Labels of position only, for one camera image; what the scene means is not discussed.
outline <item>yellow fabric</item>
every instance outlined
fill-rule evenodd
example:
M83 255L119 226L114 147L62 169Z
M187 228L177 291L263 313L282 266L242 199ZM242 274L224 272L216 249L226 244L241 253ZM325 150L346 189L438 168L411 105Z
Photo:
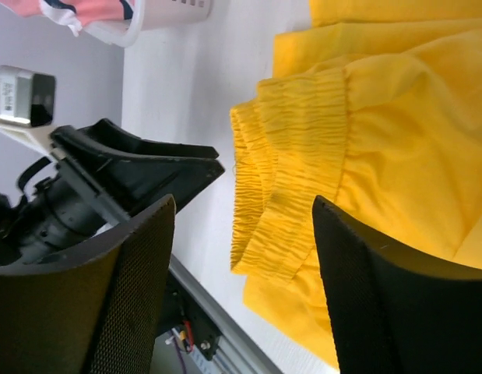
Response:
M278 36L273 78L231 111L231 266L248 275L245 304L335 367L316 195L414 248L482 269L482 18L464 19L482 17L482 1L445 1L441 13L439 1L381 1L368 12L362 3L311 0L314 24L395 22ZM400 22L402 13L416 22ZM437 14L451 20L427 20Z

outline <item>yellow shirt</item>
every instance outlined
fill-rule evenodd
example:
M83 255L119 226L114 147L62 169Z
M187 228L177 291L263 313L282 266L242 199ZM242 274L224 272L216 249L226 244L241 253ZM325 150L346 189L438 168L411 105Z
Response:
M311 0L314 26L373 23L278 36L273 78L231 112L245 304L335 367L316 195L482 268L482 0L373 4Z

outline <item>red wire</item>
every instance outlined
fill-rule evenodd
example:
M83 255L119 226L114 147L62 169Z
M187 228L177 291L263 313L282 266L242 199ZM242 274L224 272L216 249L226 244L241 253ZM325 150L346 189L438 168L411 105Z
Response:
M194 351L194 335L192 335L192 328L191 328L191 323L187 320L184 321L185 324L185 329L187 329L187 337L188 337L188 342L190 344L190 351Z

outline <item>white basket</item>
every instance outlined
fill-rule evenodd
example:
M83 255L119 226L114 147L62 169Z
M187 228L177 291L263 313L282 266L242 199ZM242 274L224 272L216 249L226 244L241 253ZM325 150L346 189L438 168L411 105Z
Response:
M130 21L96 21L85 31L108 44L129 47L141 30L152 30L207 18L212 0L135 0Z

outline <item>screw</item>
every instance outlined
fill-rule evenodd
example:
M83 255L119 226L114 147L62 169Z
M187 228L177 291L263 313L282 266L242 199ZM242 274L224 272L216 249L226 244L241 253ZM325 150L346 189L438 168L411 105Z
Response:
M203 351L207 351L210 348L211 348L211 344L207 340L205 340L201 343L201 349Z

